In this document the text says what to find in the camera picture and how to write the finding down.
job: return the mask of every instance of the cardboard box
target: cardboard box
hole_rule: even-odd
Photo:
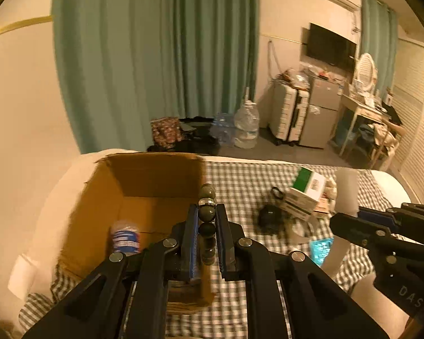
[[[131,221],[140,235],[140,251],[185,221],[190,204],[198,202],[204,183],[202,160],[183,153],[124,153],[98,162],[70,216],[61,251],[61,268],[77,279],[86,277],[109,254],[110,227]],[[214,295],[208,266],[189,294],[173,295],[168,313],[192,313],[210,306]]]
[[[292,187],[284,195],[281,208],[297,218],[309,220],[319,203],[326,178],[320,173],[301,167]]]

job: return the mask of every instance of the teal curtain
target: teal curtain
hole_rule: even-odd
[[[259,0],[53,0],[60,88],[83,153],[146,150],[150,120],[254,95]]]
[[[377,0],[361,0],[360,55],[369,53],[378,69],[375,90],[385,98],[391,87],[397,50],[397,15]]]

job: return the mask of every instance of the cardboard box flap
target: cardboard box flap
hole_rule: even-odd
[[[105,161],[124,196],[198,197],[202,160],[194,154],[115,154]]]
[[[108,166],[99,162],[70,216],[59,258],[64,269],[83,278],[104,260],[110,226],[117,220],[121,204],[120,186]]]

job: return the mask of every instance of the large water jug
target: large water jug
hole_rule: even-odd
[[[239,148],[253,148],[258,141],[259,112],[256,103],[246,100],[234,116],[234,145]]]

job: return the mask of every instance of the blue packet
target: blue packet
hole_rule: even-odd
[[[332,243],[333,238],[311,241],[309,243],[309,248],[311,251],[311,260],[314,261],[317,265],[322,266],[325,258],[330,252],[330,247]]]

